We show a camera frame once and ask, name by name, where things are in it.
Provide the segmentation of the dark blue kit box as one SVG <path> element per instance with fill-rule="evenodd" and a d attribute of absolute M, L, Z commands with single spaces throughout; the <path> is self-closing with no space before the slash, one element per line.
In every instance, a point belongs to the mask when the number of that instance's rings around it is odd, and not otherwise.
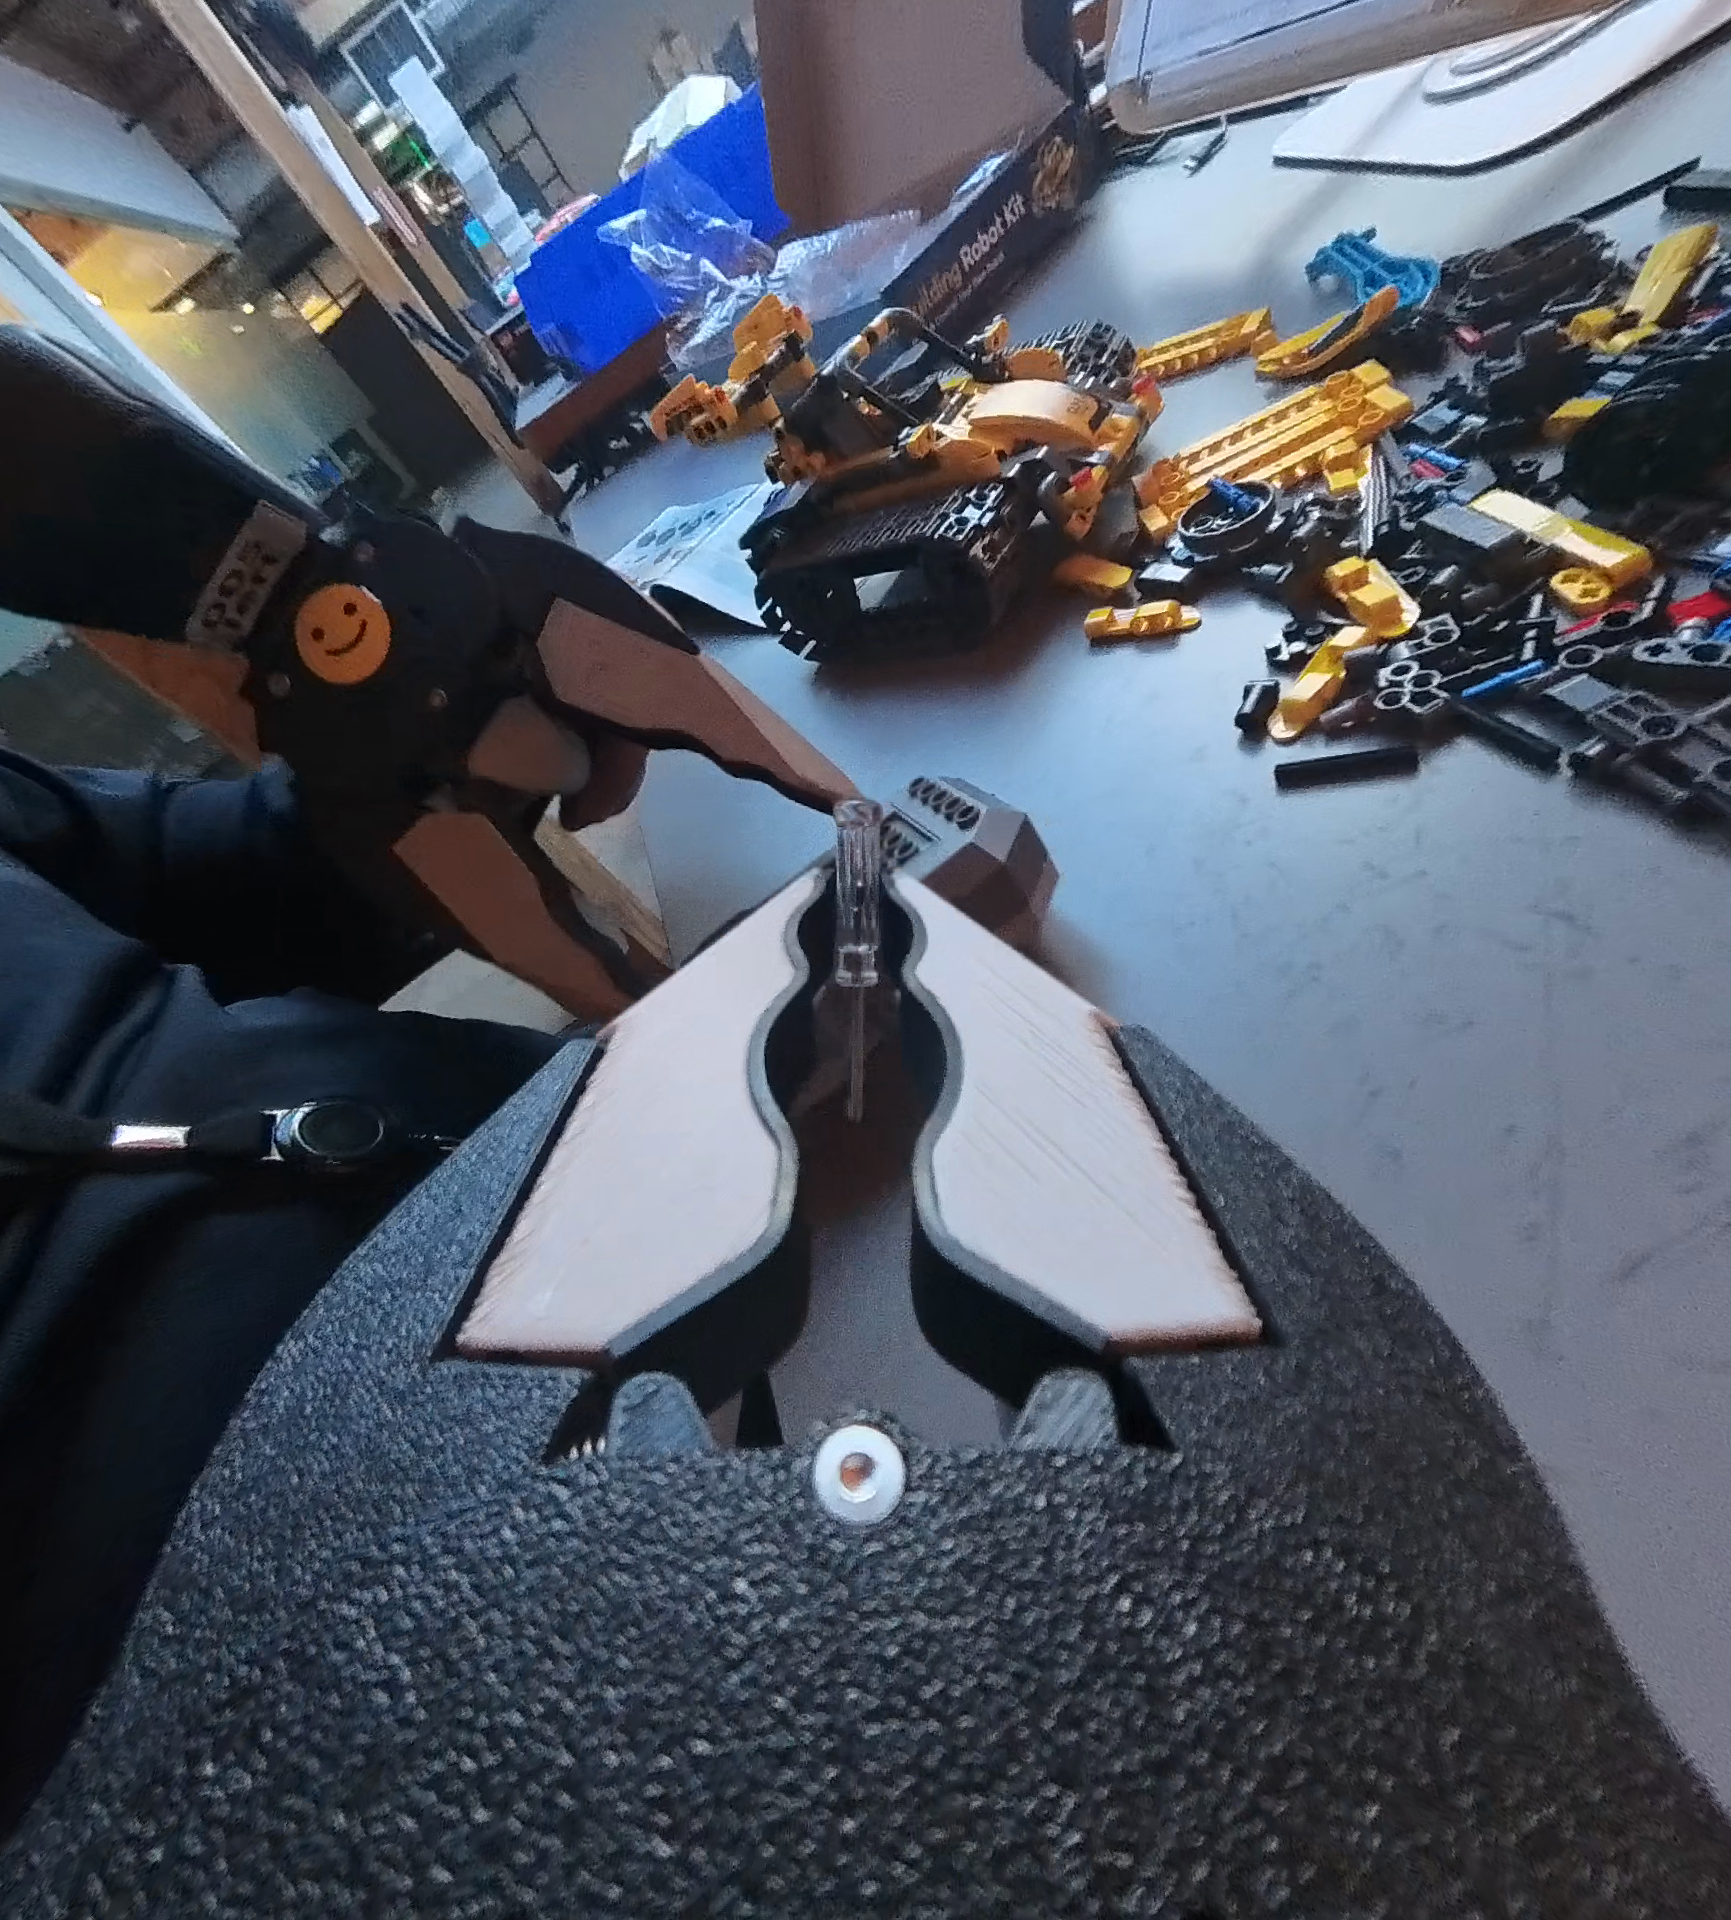
<path fill-rule="evenodd" d="M 799 237 L 915 214 L 881 281 L 943 333 L 989 319 L 1101 171 L 1069 2 L 759 2 L 773 191 Z"/>

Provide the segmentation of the yellow long beam frame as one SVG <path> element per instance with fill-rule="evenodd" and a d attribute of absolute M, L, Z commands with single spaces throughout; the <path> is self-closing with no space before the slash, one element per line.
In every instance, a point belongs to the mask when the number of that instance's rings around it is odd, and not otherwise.
<path fill-rule="evenodd" d="M 1412 396 L 1378 363 L 1328 375 L 1157 458 L 1133 482 L 1137 519 L 1155 538 L 1165 537 L 1209 496 L 1213 478 L 1274 490 L 1314 478 L 1328 486 L 1412 411 Z"/>

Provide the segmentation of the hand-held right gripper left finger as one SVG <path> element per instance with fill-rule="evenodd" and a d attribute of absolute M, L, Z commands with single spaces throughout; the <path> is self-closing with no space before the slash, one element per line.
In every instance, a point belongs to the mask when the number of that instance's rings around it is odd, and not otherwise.
<path fill-rule="evenodd" d="M 713 1413 L 803 1326 L 799 1154 L 775 1086 L 809 1032 L 795 877 L 603 1031 L 451 1337 L 473 1363 L 681 1381 Z"/>

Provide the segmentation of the clear-handled screwdriver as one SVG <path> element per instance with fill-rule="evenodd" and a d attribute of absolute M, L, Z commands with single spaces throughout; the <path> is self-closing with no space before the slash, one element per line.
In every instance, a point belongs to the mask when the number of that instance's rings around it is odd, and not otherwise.
<path fill-rule="evenodd" d="M 833 821 L 833 944 L 829 982 L 845 1026 L 845 1102 L 851 1125 L 863 1120 L 867 1061 L 877 1017 L 879 908 L 881 908 L 881 807 L 853 796 L 831 810 Z"/>

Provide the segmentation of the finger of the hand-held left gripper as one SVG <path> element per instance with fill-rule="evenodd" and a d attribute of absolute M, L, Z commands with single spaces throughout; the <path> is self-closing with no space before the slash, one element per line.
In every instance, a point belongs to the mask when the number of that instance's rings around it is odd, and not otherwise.
<path fill-rule="evenodd" d="M 579 547 L 469 517 L 455 540 L 541 660 L 541 703 L 589 769 L 557 789 L 565 819 L 611 819 L 637 796 L 647 757 L 703 757 L 817 812 L 859 786 L 743 683 L 707 659 L 643 590 Z"/>
<path fill-rule="evenodd" d="M 477 959 L 575 1018 L 611 1023 L 671 975 L 659 914 L 551 814 L 525 832 L 427 812 L 397 838 L 397 866 Z"/>

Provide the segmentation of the wooden document stand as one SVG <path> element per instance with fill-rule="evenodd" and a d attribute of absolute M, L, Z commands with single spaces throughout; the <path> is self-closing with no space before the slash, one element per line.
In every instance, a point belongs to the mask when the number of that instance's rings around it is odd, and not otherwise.
<path fill-rule="evenodd" d="M 1304 102 L 1276 167 L 1458 179 L 1548 147 L 1731 32 L 1731 2 L 1123 2 L 1105 105 L 1183 133 Z"/>

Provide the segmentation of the yellow tracked toy vehicle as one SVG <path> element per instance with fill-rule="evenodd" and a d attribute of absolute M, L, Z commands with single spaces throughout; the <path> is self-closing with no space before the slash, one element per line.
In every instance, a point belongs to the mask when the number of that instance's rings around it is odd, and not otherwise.
<path fill-rule="evenodd" d="M 739 548 L 761 625 L 795 656 L 973 643 L 1009 611 L 1037 534 L 1079 548 L 1163 398 L 1131 338 L 1081 322 L 1015 344 L 887 307 L 781 394 L 773 355 L 745 384 L 773 408 L 773 493 Z"/>

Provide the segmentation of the person's left hand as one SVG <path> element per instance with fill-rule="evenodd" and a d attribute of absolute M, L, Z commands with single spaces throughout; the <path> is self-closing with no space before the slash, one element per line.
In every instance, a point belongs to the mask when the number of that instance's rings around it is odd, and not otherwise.
<path fill-rule="evenodd" d="M 529 698 L 493 711 L 465 757 L 467 774 L 509 793 L 557 801 L 565 831 L 627 812 L 641 791 L 649 749 L 617 733 L 579 733 Z"/>

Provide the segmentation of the clear plastic bag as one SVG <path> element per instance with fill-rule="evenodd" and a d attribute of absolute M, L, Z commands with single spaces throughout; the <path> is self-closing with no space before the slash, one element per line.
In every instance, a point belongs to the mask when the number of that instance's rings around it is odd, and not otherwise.
<path fill-rule="evenodd" d="M 757 301 L 779 298 L 825 322 L 861 304 L 925 246 L 915 209 L 871 214 L 809 237 L 763 240 L 753 217 L 733 207 L 675 150 L 639 176 L 637 207 L 595 228 L 687 338 L 729 334 Z"/>

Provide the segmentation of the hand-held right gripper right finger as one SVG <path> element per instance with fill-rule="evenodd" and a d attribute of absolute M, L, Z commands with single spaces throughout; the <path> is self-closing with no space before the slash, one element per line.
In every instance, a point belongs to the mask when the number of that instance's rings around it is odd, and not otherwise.
<path fill-rule="evenodd" d="M 1265 1317 L 1117 1023 L 931 888 L 893 881 L 901 1040 L 925 1119 L 911 1297 L 951 1368 L 1021 1411 L 1051 1372 L 1243 1353 Z"/>

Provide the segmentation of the black axle rod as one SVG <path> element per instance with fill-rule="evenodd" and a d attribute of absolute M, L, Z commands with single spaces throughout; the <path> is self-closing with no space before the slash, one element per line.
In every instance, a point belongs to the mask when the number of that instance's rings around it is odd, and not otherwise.
<path fill-rule="evenodd" d="M 1270 780 L 1282 794 L 1316 793 L 1372 780 L 1412 778 L 1420 766 L 1418 750 L 1406 742 L 1338 749 L 1284 757 L 1270 769 Z"/>

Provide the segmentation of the pile of small brick pieces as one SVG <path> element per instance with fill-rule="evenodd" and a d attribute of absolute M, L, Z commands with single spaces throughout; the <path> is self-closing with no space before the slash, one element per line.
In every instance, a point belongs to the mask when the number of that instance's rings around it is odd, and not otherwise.
<path fill-rule="evenodd" d="M 1544 777 L 1586 783 L 1731 835 L 1731 463 L 1692 493 L 1624 511 L 1560 489 L 1570 437 L 1640 372 L 1731 353 L 1731 174 L 1660 191 L 1704 214 L 1636 253 L 1610 204 L 1436 258 L 1414 313 L 1396 292 L 1298 334 L 1263 307 L 1139 348 L 1157 386 L 1247 363 L 1282 391 L 1376 360 L 1414 401 L 1356 469 L 1276 490 L 1270 542 L 1243 565 L 1187 567 L 1177 527 L 1137 519 L 1141 567 L 1107 608 L 1243 592 L 1282 612 L 1231 727 L 1280 761 L 1470 739 Z M 1300 739 L 1265 720 L 1330 630 L 1378 636 Z"/>

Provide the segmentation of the grey studded battery box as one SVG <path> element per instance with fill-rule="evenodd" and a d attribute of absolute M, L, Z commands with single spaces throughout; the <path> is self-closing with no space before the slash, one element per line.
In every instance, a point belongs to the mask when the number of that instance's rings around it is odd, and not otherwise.
<path fill-rule="evenodd" d="M 1009 949 L 1033 952 L 1059 871 L 1021 809 L 951 778 L 913 778 L 883 804 L 887 875 L 931 888 Z"/>

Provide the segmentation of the blue curved brick piece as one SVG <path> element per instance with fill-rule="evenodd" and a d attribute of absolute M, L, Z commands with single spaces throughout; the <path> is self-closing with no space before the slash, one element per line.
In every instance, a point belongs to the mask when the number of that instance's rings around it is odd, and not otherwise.
<path fill-rule="evenodd" d="M 1440 283 L 1438 263 L 1426 255 L 1388 253 L 1372 228 L 1338 233 L 1304 263 L 1310 286 L 1330 285 L 1350 304 L 1364 304 L 1382 291 L 1396 292 L 1396 313 L 1420 310 Z"/>

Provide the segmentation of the short yellow curved piece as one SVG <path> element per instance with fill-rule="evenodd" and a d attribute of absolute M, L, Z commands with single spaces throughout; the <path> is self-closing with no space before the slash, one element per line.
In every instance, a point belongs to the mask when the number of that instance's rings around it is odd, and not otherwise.
<path fill-rule="evenodd" d="M 1342 696 L 1350 662 L 1376 644 L 1378 636 L 1362 627 L 1330 630 L 1304 669 L 1278 691 L 1265 737 L 1286 746 L 1306 735 Z"/>

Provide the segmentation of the blue storage bin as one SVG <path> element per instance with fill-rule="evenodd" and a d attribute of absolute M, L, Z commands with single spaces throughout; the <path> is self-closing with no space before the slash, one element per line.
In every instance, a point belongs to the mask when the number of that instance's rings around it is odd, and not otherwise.
<path fill-rule="evenodd" d="M 763 240 L 785 237 L 787 214 L 773 188 L 765 108 L 757 88 L 737 95 L 643 168 L 669 150 L 735 213 L 753 219 Z M 637 176 L 639 173 L 543 240 L 515 281 L 525 321 L 539 344 L 581 375 L 601 372 L 667 324 L 629 266 L 595 238 L 601 222 L 637 207 Z"/>

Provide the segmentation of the black round badge reel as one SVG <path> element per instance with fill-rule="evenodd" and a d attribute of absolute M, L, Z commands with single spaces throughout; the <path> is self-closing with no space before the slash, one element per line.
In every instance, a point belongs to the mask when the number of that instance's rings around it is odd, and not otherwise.
<path fill-rule="evenodd" d="M 391 1156 L 391 1116 L 355 1098 L 323 1098 L 263 1115 L 263 1160 L 307 1172 L 355 1172 Z"/>

